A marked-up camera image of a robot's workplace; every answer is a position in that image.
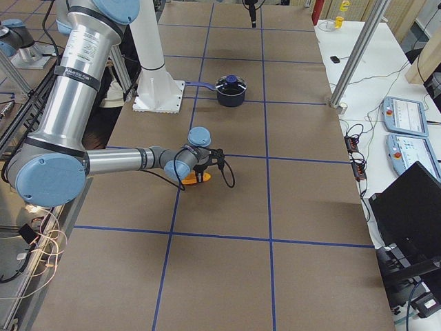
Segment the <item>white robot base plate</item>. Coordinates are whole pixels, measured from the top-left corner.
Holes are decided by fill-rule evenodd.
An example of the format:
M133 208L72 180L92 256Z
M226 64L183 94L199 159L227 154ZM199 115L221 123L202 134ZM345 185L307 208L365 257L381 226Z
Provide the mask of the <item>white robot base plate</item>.
M172 79L161 83L153 78L140 80L133 111L177 114L181 109L184 89L184 81Z

